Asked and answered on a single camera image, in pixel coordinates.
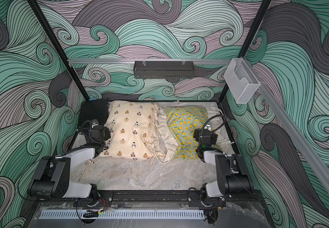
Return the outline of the green lemon print pillow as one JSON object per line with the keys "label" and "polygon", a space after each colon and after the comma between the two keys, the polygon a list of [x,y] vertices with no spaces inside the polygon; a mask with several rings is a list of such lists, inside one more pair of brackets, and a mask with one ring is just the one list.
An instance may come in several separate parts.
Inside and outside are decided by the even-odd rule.
{"label": "green lemon print pillow", "polygon": [[163,108],[158,116],[158,123],[166,148],[164,161],[198,160],[196,153],[198,142],[194,138],[194,132],[196,129],[201,129],[210,117],[219,114],[221,111],[218,108],[197,105]]}

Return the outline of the cream animal print pillow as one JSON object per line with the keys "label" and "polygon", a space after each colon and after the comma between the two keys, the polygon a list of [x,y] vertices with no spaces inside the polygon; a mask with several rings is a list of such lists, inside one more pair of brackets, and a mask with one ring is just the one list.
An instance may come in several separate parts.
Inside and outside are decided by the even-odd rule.
{"label": "cream animal print pillow", "polygon": [[161,148],[157,103],[116,100],[109,105],[105,127],[111,138],[100,157],[117,157],[133,160],[158,160],[161,164],[171,158]]}

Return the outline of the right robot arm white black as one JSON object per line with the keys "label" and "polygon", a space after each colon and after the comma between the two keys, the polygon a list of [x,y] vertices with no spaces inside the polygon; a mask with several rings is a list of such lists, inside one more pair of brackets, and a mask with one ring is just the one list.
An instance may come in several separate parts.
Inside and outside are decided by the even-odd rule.
{"label": "right robot arm white black", "polygon": [[199,159],[216,169],[216,180],[205,183],[201,188],[202,200],[227,194],[253,192],[254,184],[241,155],[229,155],[213,148],[217,134],[208,129],[195,129],[194,139],[199,143],[196,149]]}

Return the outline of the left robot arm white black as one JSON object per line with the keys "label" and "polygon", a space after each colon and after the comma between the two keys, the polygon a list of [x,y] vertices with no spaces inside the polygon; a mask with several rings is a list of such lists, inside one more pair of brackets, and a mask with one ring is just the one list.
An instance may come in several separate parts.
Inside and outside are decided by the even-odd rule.
{"label": "left robot arm white black", "polygon": [[61,156],[43,157],[33,174],[27,189],[27,195],[40,200],[59,200],[62,198],[99,200],[95,184],[74,182],[70,171],[98,157],[106,150],[106,141],[111,138],[109,129],[104,125],[95,125],[86,130],[87,143]]}

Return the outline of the black case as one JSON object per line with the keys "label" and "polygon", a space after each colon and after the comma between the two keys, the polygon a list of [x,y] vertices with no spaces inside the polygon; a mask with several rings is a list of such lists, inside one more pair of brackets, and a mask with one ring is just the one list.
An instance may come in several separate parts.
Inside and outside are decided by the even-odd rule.
{"label": "black case", "polygon": [[85,101],[81,104],[79,111],[78,130],[81,131],[82,124],[87,120],[97,120],[100,125],[103,125],[106,123],[108,115],[107,99]]}

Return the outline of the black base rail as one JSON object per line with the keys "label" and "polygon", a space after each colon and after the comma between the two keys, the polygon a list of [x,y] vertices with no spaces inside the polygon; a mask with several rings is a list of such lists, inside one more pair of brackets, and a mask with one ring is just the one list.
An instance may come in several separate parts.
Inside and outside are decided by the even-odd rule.
{"label": "black base rail", "polygon": [[235,193],[215,198],[202,197],[199,190],[150,190],[150,191],[103,191],[99,190],[99,197],[89,198],[62,198],[53,200],[56,203],[73,201],[78,207],[111,207],[121,205],[131,205],[136,203],[175,203],[179,205],[198,208],[218,208],[225,207],[227,202],[260,202],[262,196],[260,192]]}

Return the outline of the clear acrylic wall bin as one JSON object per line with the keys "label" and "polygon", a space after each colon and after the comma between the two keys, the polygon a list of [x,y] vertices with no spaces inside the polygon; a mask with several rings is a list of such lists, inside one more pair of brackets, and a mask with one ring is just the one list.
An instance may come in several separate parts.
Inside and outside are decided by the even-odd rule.
{"label": "clear acrylic wall bin", "polygon": [[244,58],[233,58],[224,79],[237,104],[246,104],[260,87],[251,63]]}

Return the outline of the black wall tray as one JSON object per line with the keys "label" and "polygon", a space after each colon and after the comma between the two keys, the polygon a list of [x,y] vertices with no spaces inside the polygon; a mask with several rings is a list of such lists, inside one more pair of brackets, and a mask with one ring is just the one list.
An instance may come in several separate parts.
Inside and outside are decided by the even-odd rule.
{"label": "black wall tray", "polygon": [[138,79],[184,79],[193,78],[195,66],[192,61],[136,61],[134,76]]}

